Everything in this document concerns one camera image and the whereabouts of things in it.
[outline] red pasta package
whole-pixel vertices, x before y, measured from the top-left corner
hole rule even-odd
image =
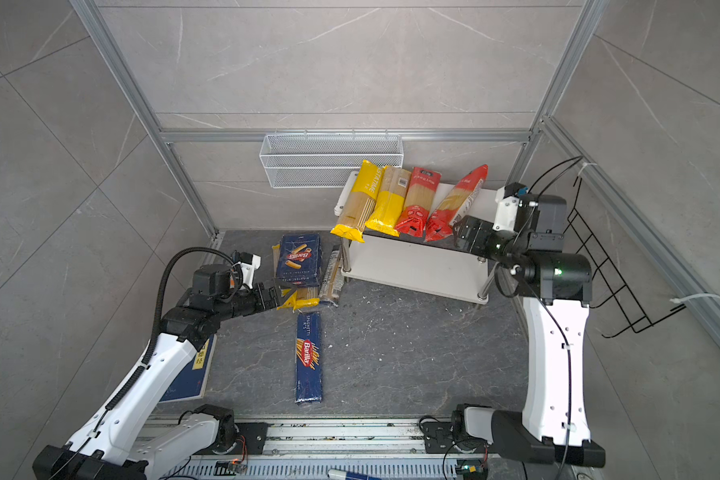
[[[440,240],[454,234],[451,228],[467,213],[488,176],[488,166],[481,165],[462,178],[444,198],[427,222],[425,242]]]
[[[421,167],[413,168],[408,194],[405,195],[403,213],[394,229],[402,234],[423,236],[434,192],[438,189],[440,174]]]

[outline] dark blue pasta package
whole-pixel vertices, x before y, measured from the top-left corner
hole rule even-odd
[[[320,286],[319,234],[283,235],[276,276],[298,286]]]
[[[296,328],[296,403],[322,402],[320,314],[299,313]]]

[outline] robotic arm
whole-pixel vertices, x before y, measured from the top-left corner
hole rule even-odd
[[[590,263],[563,253],[565,200],[527,190],[517,183],[499,190],[493,223],[466,216],[454,226],[458,250],[496,261],[518,282],[505,295],[522,298],[530,357],[522,413],[459,406],[454,438],[482,438],[522,462],[602,467],[605,451],[590,438],[582,387]]]
[[[169,262],[164,279],[179,256]],[[252,282],[260,257],[235,252],[228,258],[231,265],[203,265],[194,273],[192,288],[156,323],[159,331],[153,331],[158,334],[146,364],[145,351],[115,393],[64,447],[46,446],[36,457],[32,469],[38,480],[154,480],[199,449],[211,447],[226,454],[236,446],[232,410],[209,405],[197,408],[164,435],[134,445],[165,390],[219,330],[221,321],[270,310],[281,302],[277,288]]]

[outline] blue pasta box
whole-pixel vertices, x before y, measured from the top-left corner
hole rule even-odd
[[[299,313],[296,328],[296,403],[321,401],[320,314]]]
[[[276,276],[298,286],[320,286],[319,234],[283,235]]]

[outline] black metal grid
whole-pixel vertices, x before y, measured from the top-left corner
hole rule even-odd
[[[578,178],[578,177],[576,178],[576,180],[574,181],[574,188],[576,187],[576,184],[578,184],[578,187],[576,189],[576,198],[574,199],[574,206],[571,209],[570,213],[568,214],[568,218],[567,218],[568,226],[566,227],[564,234],[566,234],[568,232],[568,229],[571,229],[576,234],[576,237],[578,237],[579,241],[581,242],[581,246],[578,248],[578,250],[576,250],[575,253],[578,254],[582,250],[584,250],[586,252],[586,254],[589,256],[590,260],[592,261],[592,264],[596,265],[595,271],[593,272],[593,275],[592,275],[592,281],[593,282],[595,281],[598,272],[600,272],[600,274],[603,277],[603,282],[605,283],[606,288],[610,292],[610,295],[608,295],[608,297],[605,298],[605,300],[603,300],[602,302],[600,302],[599,304],[597,304],[595,306],[591,306],[590,308],[597,309],[597,308],[602,307],[607,302],[614,300],[616,302],[616,304],[618,305],[619,310],[621,310],[622,314],[624,315],[624,320],[626,320],[626,323],[627,323],[627,325],[622,330],[615,332],[613,335],[603,335],[603,337],[607,338],[607,339],[612,339],[612,338],[615,338],[616,336],[621,335],[622,333],[624,333],[625,331],[627,331],[629,329],[632,329],[632,331],[634,333],[640,333],[640,332],[644,331],[645,329],[649,329],[652,326],[657,325],[658,323],[670,318],[675,313],[678,313],[678,312],[681,312],[682,310],[684,310],[686,308],[686,306],[684,304],[681,304],[681,305],[673,307],[669,313],[667,313],[666,315],[664,315],[663,317],[661,317],[658,320],[652,320],[648,316],[648,314],[643,309],[643,305],[641,305],[640,302],[638,301],[638,299],[635,296],[634,292],[632,291],[632,288],[630,287],[629,283],[627,283],[626,280],[624,280],[624,276],[621,274],[621,272],[619,271],[616,264],[612,261],[607,250],[605,250],[605,248],[603,247],[603,244],[600,242],[600,240],[597,238],[597,236],[595,236],[594,232],[592,231],[592,229],[590,228],[589,224],[586,222],[584,217],[581,216],[581,212],[579,212],[578,209],[576,208],[576,204],[579,201],[579,192],[581,192],[581,178]],[[576,229],[576,226],[574,225],[574,222],[576,220],[581,220],[581,222],[588,229],[589,235],[586,235],[586,238],[584,238],[584,236]],[[592,254],[592,251],[590,250],[590,246],[588,246],[588,244],[594,246],[594,244],[592,244],[591,242],[596,243],[597,246],[600,248],[600,250],[602,250],[602,252],[605,255],[605,259],[599,263],[595,261],[595,255]],[[614,272],[616,272],[616,274],[618,275],[618,280],[612,278],[611,281],[608,281],[608,279],[606,278],[606,275],[603,271],[603,268],[605,268],[606,266],[609,266],[610,268],[613,269]],[[624,291],[624,294],[627,294],[631,297],[631,299],[637,305],[637,308],[640,310],[639,318],[637,318],[636,320],[630,319],[630,315],[626,312],[626,309],[624,306],[624,299],[620,299],[617,296],[618,293],[621,293],[623,291]]]

